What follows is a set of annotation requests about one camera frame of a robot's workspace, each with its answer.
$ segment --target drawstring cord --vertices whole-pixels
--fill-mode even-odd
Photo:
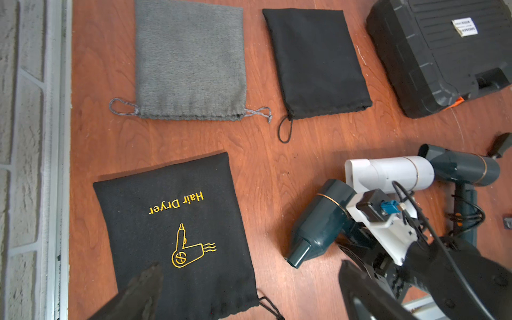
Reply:
[[[131,105],[132,107],[134,107],[134,110],[133,112],[131,113],[125,113],[125,112],[117,112],[115,111],[113,108],[112,108],[112,105],[114,104],[114,102],[116,101],[119,101],[121,103],[124,103],[126,105]],[[127,101],[124,101],[120,98],[114,98],[112,100],[110,100],[110,103],[109,103],[109,109],[110,111],[112,111],[112,113],[116,114],[116,115],[119,115],[119,116],[136,116],[140,113],[140,107],[134,103],[130,103],[130,102],[127,102]],[[263,110],[268,110],[268,115],[264,114],[262,111]],[[253,115],[260,115],[260,116],[263,116],[265,118],[268,119],[268,123],[270,123],[272,121],[272,110],[267,107],[267,106],[264,106],[262,108],[259,108],[258,110],[249,110],[249,109],[245,109],[244,110],[247,114],[245,114],[243,116],[243,118],[246,118],[246,117],[252,117]]]
[[[117,111],[115,111],[112,108],[112,105],[114,104],[115,101],[119,101],[121,103],[124,103],[124,104],[127,104],[127,105],[131,105],[132,107],[134,107],[133,112],[132,113],[124,113],[124,112],[117,112]],[[110,109],[110,111],[112,111],[112,113],[114,113],[116,115],[119,115],[119,116],[136,116],[136,115],[138,115],[140,113],[140,107],[138,105],[126,102],[126,101],[124,101],[122,99],[119,99],[119,98],[114,98],[114,99],[110,100],[109,109]]]
[[[290,135],[288,136],[288,140],[283,141],[283,140],[281,139],[281,126],[283,125],[283,122],[285,122],[285,120],[286,120],[287,118],[288,118],[288,117],[286,117],[286,116],[285,116],[285,117],[283,118],[283,120],[281,120],[281,123],[279,124],[279,128],[278,128],[278,139],[279,139],[279,141],[280,141],[280,142],[282,142],[282,143],[288,143],[288,142],[290,142],[290,140],[291,140],[291,130],[293,129],[293,119],[290,119]]]
[[[268,110],[268,115],[264,114],[262,112],[263,110]],[[244,111],[247,114],[245,114],[243,116],[243,118],[252,117],[253,115],[259,115],[259,116],[263,116],[263,117],[267,118],[268,119],[268,123],[270,123],[272,121],[272,110],[269,107],[267,107],[267,106],[264,106],[263,108],[259,108],[258,110],[245,109]]]
[[[270,303],[270,305],[272,306],[272,308],[273,308],[274,310],[272,310],[272,309],[271,309],[270,307],[268,307],[267,305],[263,304],[263,303],[261,302],[261,300],[263,300],[263,299],[265,299],[266,301],[268,301],[268,303]],[[276,318],[277,320],[286,320],[286,319],[283,317],[283,315],[279,312],[279,309],[278,309],[278,308],[277,308],[277,307],[272,303],[272,301],[270,301],[270,299],[269,299],[269,298],[267,298],[267,297],[265,297],[265,296],[261,297],[261,298],[260,298],[260,306],[262,306],[263,308],[267,309],[267,310],[268,310],[268,312],[272,313],[272,314],[275,316],[275,318]]]

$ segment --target white painted brick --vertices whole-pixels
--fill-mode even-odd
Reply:
[[[20,27],[20,64],[42,81],[45,55],[45,0],[24,0]]]
[[[0,289],[4,288],[4,279],[2,274],[5,270],[5,231],[6,231],[6,220],[7,216],[7,197],[9,195],[9,172],[4,169],[0,169]],[[4,290],[0,290],[0,301],[4,300]]]
[[[32,320],[34,312],[35,251],[9,260],[8,319]]]
[[[7,211],[7,196],[8,196],[8,194],[9,194],[9,172],[5,169],[0,169],[0,212]]]
[[[18,1],[0,0],[0,163],[11,161]]]
[[[39,163],[41,153],[42,91],[24,76],[19,76],[16,141],[16,181],[14,183],[9,247],[36,240],[39,216]]]

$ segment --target blue connector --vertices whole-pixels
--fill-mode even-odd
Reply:
[[[382,202],[380,207],[389,215],[400,213],[400,204],[396,200]]]

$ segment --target black cable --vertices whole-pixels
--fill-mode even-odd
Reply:
[[[480,301],[480,298],[478,298],[478,296],[476,295],[476,293],[474,292],[473,288],[471,287],[471,285],[467,282],[466,278],[464,277],[464,275],[462,274],[462,272],[460,271],[459,267],[457,266],[457,264],[455,263],[455,261],[453,260],[452,256],[450,255],[450,253],[448,252],[446,246],[443,244],[443,242],[441,241],[441,239],[439,238],[439,236],[437,235],[437,233],[435,232],[434,228],[430,225],[430,222],[428,222],[428,220],[426,219],[425,215],[423,214],[423,211],[421,210],[420,207],[418,207],[418,204],[416,203],[416,201],[414,201],[414,199],[411,197],[411,195],[409,195],[409,193],[407,192],[407,190],[401,185],[399,184],[398,182],[396,181],[393,181],[392,182],[393,186],[396,186],[398,188],[400,188],[400,190],[403,192],[403,194],[406,196],[406,198],[411,202],[411,204],[414,206],[414,208],[416,209],[416,212],[418,212],[418,217],[421,218],[423,220],[423,223],[425,224],[425,226],[427,227],[427,229],[430,231],[430,233],[432,234],[432,236],[434,237],[434,241],[437,243],[437,245],[439,246],[439,248],[441,249],[441,251],[443,252],[443,254],[446,256],[446,258],[448,259],[448,262],[450,263],[451,267],[453,268],[453,270],[455,271],[455,274],[457,275],[457,278],[459,279],[460,281],[460,284],[462,285],[462,287],[464,288],[464,291],[466,291],[466,293],[470,296],[471,300],[473,300],[473,302],[477,305],[477,307],[482,311],[482,313],[485,315],[485,317],[489,320],[495,320],[493,315],[489,312],[489,310],[487,310],[487,308],[485,307],[485,305],[482,303],[482,301]]]
[[[401,191],[398,189],[398,187],[396,185],[393,184],[393,187],[395,188],[395,191],[396,193],[398,194],[398,198],[400,199],[400,202],[405,202],[405,199],[402,198],[402,195],[401,195]],[[415,220],[413,220],[413,218],[411,217],[411,215],[409,214],[409,212],[407,210],[402,210],[402,218],[403,218],[403,223],[404,224],[409,224],[410,226],[413,227],[413,229],[416,231],[416,235],[418,236],[418,239],[419,240],[422,240],[424,242],[424,244],[426,245],[426,247],[424,247],[422,244],[420,244],[418,242],[418,245],[420,246],[421,249],[423,249],[424,251],[427,251],[428,250],[428,245],[429,243],[426,241],[426,236],[423,234],[423,229],[421,228],[421,225],[418,225],[416,223]]]
[[[484,210],[482,210],[482,208],[480,208],[478,205],[472,203],[471,201],[468,201],[466,199],[464,199],[463,197],[459,197],[459,196],[456,196],[456,195],[452,195],[452,197],[454,197],[455,199],[459,200],[459,201],[462,201],[462,202],[465,202],[467,203],[468,205],[472,206],[473,208],[475,208],[478,212],[478,214],[475,214],[475,215],[469,215],[469,216],[458,216],[456,214],[448,214],[448,219],[454,223],[458,223],[458,222],[472,222],[472,221],[476,221],[474,224],[472,224],[471,226],[469,227],[466,227],[466,228],[458,228],[457,230],[452,230],[448,233],[449,236],[459,236],[465,232],[468,232],[470,230],[473,230],[475,228],[477,228],[478,226],[480,226],[484,221],[485,221],[485,212]]]

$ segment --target sticker label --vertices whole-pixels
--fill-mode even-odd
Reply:
[[[452,20],[452,24],[461,37],[478,34],[477,27],[471,18]]]

